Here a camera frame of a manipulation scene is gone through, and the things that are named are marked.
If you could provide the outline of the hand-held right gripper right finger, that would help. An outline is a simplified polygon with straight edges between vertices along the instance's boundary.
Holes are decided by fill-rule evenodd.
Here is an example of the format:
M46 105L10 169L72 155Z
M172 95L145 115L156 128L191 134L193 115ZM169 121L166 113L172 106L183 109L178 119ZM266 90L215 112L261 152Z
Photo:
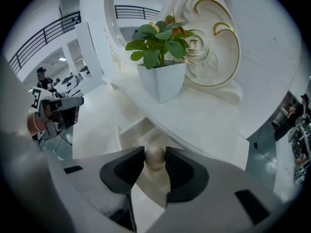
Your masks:
M239 167L172 147L166 149L171 190L151 233L261 233L283 202Z

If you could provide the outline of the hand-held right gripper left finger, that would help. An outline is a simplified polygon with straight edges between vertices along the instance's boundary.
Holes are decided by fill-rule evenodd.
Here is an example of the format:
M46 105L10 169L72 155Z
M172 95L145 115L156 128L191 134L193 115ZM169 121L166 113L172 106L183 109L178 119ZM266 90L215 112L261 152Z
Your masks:
M135 233L131 189L144 166L144 147L60 161L48 153L57 233Z

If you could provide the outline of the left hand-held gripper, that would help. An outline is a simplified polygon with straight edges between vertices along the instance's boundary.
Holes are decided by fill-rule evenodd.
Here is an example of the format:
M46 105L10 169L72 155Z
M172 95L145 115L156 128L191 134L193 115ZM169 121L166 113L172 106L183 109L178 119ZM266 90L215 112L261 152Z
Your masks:
M57 137L62 131L77 123L79 109L84 104L83 97L52 93L39 87L31 88L29 93L33 97L29 111L37 113L38 118L43 122L45 129L42 135L45 140Z

